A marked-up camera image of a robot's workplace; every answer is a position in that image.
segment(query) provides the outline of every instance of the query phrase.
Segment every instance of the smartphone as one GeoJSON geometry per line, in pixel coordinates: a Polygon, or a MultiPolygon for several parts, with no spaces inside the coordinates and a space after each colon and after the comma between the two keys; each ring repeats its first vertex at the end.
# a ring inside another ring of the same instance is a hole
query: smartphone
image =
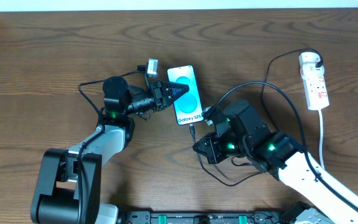
{"type": "Polygon", "coordinates": [[[184,125],[204,120],[201,115],[203,108],[201,107],[193,66],[187,65],[168,69],[168,80],[189,86],[189,92],[173,102],[177,123],[184,125]]]}

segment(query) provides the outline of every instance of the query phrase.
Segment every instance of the white wall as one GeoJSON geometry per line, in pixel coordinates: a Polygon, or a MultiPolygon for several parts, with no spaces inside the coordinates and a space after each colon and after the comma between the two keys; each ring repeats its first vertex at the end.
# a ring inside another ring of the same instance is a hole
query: white wall
{"type": "Polygon", "coordinates": [[[0,0],[0,12],[358,7],[358,0],[0,0]]]}

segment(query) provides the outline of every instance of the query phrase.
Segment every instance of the white power strip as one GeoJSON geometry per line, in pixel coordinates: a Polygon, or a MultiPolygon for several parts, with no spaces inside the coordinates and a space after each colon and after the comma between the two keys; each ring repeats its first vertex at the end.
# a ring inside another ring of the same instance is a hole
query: white power strip
{"type": "Polygon", "coordinates": [[[321,110],[329,106],[324,66],[316,68],[319,61],[320,56],[313,52],[304,52],[299,56],[300,72],[309,110],[321,110]]]}

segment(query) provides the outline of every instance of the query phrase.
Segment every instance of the wooden table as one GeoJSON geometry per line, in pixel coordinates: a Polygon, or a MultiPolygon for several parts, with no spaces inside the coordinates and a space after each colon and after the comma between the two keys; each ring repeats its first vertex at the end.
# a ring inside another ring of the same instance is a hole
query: wooden table
{"type": "MultiPolygon", "coordinates": [[[[331,103],[324,110],[326,169],[358,195],[358,9],[0,13],[0,223],[29,223],[44,152],[93,132],[96,113],[77,84],[157,58],[161,80],[168,68],[195,67],[205,107],[234,85],[262,80],[275,56],[304,47],[318,49],[326,68],[331,103]]],[[[144,86],[141,76],[127,80],[144,86]]],[[[317,158],[318,114],[306,107],[298,54],[277,60],[269,82],[293,100],[317,158]]],[[[85,89],[103,105],[101,85],[85,89]]],[[[266,119],[259,97],[260,86],[252,86],[234,93],[226,105],[247,99],[266,119]]],[[[280,128],[299,139],[285,100],[273,90],[267,90],[266,100],[280,128]]],[[[218,183],[200,168],[188,126],[176,125],[173,108],[135,122],[132,142],[103,167],[103,202],[244,211],[286,210],[306,200],[268,174],[233,188],[218,183]]],[[[205,123],[195,126],[197,138],[211,131],[205,123]]],[[[227,182],[255,172],[229,161],[208,169],[227,182]]]]}

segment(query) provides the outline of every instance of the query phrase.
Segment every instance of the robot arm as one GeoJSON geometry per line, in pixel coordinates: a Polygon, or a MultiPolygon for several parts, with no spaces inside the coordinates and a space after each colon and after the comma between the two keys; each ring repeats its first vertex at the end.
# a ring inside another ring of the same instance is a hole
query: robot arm
{"type": "Polygon", "coordinates": [[[117,207],[100,203],[101,168],[131,141],[135,122],[128,115],[164,110],[189,90],[188,85],[179,83],[149,83],[147,77],[157,71],[154,59],[138,66],[139,70],[145,73],[146,90],[128,85],[122,77],[108,78],[103,83],[104,114],[95,132],[75,146],[49,149],[44,154],[31,206],[34,223],[115,223],[117,207]],[[81,153],[80,213],[79,184],[70,190],[57,187],[56,182],[78,181],[78,156],[85,142],[89,144],[81,153]]]}
{"type": "MultiPolygon", "coordinates": [[[[209,164],[217,164],[229,156],[247,157],[259,171],[270,173],[304,195],[334,223],[358,223],[358,196],[322,169],[289,135],[270,132],[248,101],[238,101],[223,112],[206,110],[203,116],[208,124],[214,125],[215,132],[200,139],[193,150],[206,156],[209,164]],[[311,169],[352,207],[330,191],[311,169]]],[[[306,219],[299,223],[314,222],[306,219]]]]}

